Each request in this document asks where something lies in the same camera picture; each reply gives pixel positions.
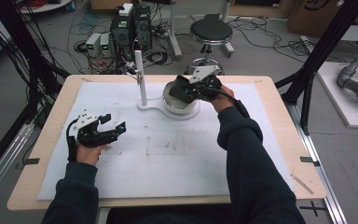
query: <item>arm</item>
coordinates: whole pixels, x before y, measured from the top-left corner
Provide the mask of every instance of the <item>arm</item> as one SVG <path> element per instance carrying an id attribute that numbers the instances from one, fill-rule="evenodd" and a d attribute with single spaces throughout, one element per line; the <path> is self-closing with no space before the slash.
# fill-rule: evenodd
<path id="1" fill-rule="evenodd" d="M 222 87 L 233 96 L 233 92 Z M 227 182 L 237 223 L 305 223 L 296 196 L 262 145 L 258 124 L 244 118 L 220 95 L 211 101 L 219 113 L 217 142 L 227 151 Z"/>
<path id="2" fill-rule="evenodd" d="M 94 187 L 95 164 L 102 148 L 78 147 L 77 162 L 67 164 L 65 178 L 58 181 L 42 223 L 95 223 L 99 198 Z"/>

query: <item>robotic hand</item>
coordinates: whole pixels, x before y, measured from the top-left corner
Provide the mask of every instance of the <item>robotic hand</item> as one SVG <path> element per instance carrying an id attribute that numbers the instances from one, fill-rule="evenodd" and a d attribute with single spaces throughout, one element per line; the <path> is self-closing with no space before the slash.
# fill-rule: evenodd
<path id="1" fill-rule="evenodd" d="M 85 147 L 97 147 L 106 145 L 117 141 L 117 138 L 126 129 L 126 122 L 119 124 L 114 130 L 106 132 L 98 132 L 97 128 L 99 123 L 105 124 L 111 119 L 110 114 L 105 116 L 96 117 L 87 110 L 84 110 L 83 114 L 78 119 L 74 119 L 66 129 L 66 142 L 68 144 L 69 155 L 68 161 L 76 161 L 77 145 L 81 144 Z M 77 141 L 74 136 L 69 136 L 69 130 L 74 125 L 74 130 L 77 132 Z"/>
<path id="2" fill-rule="evenodd" d="M 218 69 L 217 65 L 198 66 L 190 79 L 178 76 L 170 90 L 170 95 L 191 103 L 195 99 L 210 101 L 220 93 L 231 100 L 245 118 L 250 118 L 248 111 L 240 100 L 221 90 L 222 82 L 213 73 Z"/>

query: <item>black stool seat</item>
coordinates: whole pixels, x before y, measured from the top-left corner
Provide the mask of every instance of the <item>black stool seat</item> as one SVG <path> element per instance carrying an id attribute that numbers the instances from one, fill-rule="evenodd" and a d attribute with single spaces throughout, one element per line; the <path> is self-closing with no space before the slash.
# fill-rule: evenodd
<path id="1" fill-rule="evenodd" d="M 220 20 L 207 19 L 194 22 L 190 27 L 190 34 L 200 43 L 223 45 L 231 39 L 232 29 Z"/>

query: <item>stool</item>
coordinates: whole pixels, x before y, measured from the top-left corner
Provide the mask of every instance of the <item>stool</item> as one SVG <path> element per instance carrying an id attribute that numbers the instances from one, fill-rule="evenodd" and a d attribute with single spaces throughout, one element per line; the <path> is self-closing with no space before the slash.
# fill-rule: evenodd
<path id="1" fill-rule="evenodd" d="M 193 39 L 204 44 L 201 53 L 205 53 L 203 58 L 194 60 L 186 69 L 185 73 L 192 75 L 190 69 L 195 66 L 205 66 L 214 63 L 219 66 L 221 74 L 223 66 L 217 61 L 211 59 L 212 46 L 222 46 L 228 43 L 232 37 L 232 29 L 225 22 L 218 19 L 203 19 L 194 22 L 190 27 L 190 35 Z"/>

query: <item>floor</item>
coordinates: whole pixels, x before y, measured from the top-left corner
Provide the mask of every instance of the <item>floor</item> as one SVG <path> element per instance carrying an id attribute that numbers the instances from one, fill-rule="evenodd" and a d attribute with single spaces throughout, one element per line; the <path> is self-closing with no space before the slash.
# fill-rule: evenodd
<path id="1" fill-rule="evenodd" d="M 102 12 L 96 14 L 90 10 L 90 5 L 87 2 L 78 7 L 75 12 L 69 13 L 64 9 L 58 9 L 39 14 L 37 19 L 52 48 L 54 57 L 71 74 L 84 72 L 84 70 L 78 71 L 79 65 L 87 67 L 87 59 L 73 50 L 75 42 L 87 39 L 86 35 L 79 33 L 88 32 L 89 27 L 85 27 L 84 24 L 100 22 L 99 26 L 93 27 L 94 32 L 103 32 L 110 25 L 110 14 Z M 200 57 L 201 45 L 188 35 L 180 35 L 188 34 L 191 21 L 190 17 L 177 19 L 176 27 L 183 26 L 177 31 L 177 34 L 179 34 L 178 42 L 183 52 L 182 59 L 173 61 L 167 66 L 148 67 L 145 69 L 146 74 L 183 74 L 185 67 L 193 59 Z M 266 27 L 268 31 L 279 35 L 282 38 L 281 45 L 287 45 L 288 41 L 299 40 L 298 35 L 287 33 L 285 21 L 253 20 L 253 23 L 255 22 L 259 25 L 266 22 L 267 26 L 262 27 Z M 307 59 L 306 55 L 297 56 L 288 48 L 278 49 L 278 51 L 296 59 L 284 56 L 272 48 L 257 47 L 255 45 L 271 47 L 275 42 L 275 37 L 268 36 L 265 31 L 260 29 L 252 30 L 249 22 L 241 23 L 241 27 L 248 30 L 243 31 L 243 33 L 234 30 L 231 44 L 236 52 L 230 58 L 221 49 L 213 50 L 213 57 L 224 66 L 227 75 L 269 76 L 274 81 L 278 81 L 296 72 L 301 67 L 302 62 Z M 312 38 L 310 41 L 316 43 L 317 39 Z M 73 54 L 78 63 L 75 60 L 73 62 L 66 51 Z M 331 54 L 332 57 L 328 60 L 350 62 L 356 55 L 358 55 L 358 46 L 355 43 L 343 41 L 338 44 Z M 4 52 L 0 52 L 0 139 L 26 105 L 25 84 L 12 71 L 13 65 L 10 60 Z M 327 172 L 345 218 L 348 223 L 358 223 L 358 129 L 345 126 L 318 78 L 315 78 L 314 81 L 309 128 L 310 136 L 317 148 L 321 163 Z M 39 131 L 34 131 L 33 139 Z M 16 169 L 15 166 L 18 162 L 21 162 L 22 156 L 26 153 L 26 149 L 31 146 L 33 139 L 27 143 L 0 183 L 0 223 L 37 223 L 41 221 L 45 213 L 45 211 L 13 212 L 7 210 L 6 207 L 11 191 L 21 174 L 21 169 Z M 325 207 L 322 201 L 314 201 L 313 203 L 316 207 Z M 310 207 L 311 203 L 301 201 L 298 202 L 298 206 Z M 331 222 L 324 210 L 319 210 L 317 213 L 310 209 L 300 209 L 300 211 L 308 223 Z"/>

